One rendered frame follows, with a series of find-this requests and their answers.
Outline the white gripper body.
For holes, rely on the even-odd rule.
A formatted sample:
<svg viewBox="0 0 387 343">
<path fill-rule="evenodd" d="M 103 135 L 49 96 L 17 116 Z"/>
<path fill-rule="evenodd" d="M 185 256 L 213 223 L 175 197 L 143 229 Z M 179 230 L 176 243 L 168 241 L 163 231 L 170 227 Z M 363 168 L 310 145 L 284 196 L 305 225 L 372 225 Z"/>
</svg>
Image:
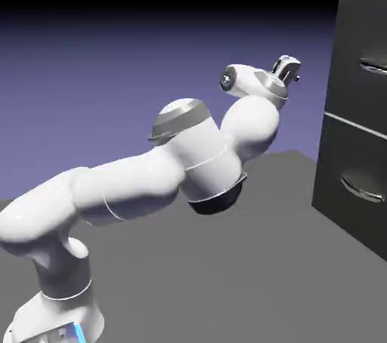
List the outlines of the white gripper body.
<svg viewBox="0 0 387 343">
<path fill-rule="evenodd" d="M 300 67 L 301 62 L 298 59 L 282 55 L 275 61 L 272 73 L 282 82 L 297 82 L 300 79 L 298 75 Z"/>
</svg>

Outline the dark grey drawer front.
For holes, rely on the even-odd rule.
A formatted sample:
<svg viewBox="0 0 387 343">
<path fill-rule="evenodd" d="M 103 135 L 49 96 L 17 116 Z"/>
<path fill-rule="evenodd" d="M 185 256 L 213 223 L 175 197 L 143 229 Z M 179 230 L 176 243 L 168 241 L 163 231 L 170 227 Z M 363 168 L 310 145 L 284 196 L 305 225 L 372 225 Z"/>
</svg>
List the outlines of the dark grey drawer front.
<svg viewBox="0 0 387 343">
<path fill-rule="evenodd" d="M 347 168 L 372 169 L 387 179 L 387 139 L 325 115 L 312 205 L 387 261 L 387 203 L 348 192 L 340 181 Z"/>
<path fill-rule="evenodd" d="M 359 60 L 387 60 L 387 0 L 339 0 L 325 111 L 387 136 L 387 76 Z"/>
</svg>

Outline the dark grey cabinet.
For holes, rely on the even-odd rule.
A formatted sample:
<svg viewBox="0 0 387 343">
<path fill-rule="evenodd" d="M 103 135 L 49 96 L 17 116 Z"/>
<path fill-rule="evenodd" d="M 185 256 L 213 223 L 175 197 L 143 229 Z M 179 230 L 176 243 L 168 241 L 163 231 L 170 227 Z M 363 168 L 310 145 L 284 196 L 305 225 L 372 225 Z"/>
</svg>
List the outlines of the dark grey cabinet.
<svg viewBox="0 0 387 343">
<path fill-rule="evenodd" d="M 387 0 L 339 0 L 312 205 L 387 261 Z"/>
</svg>

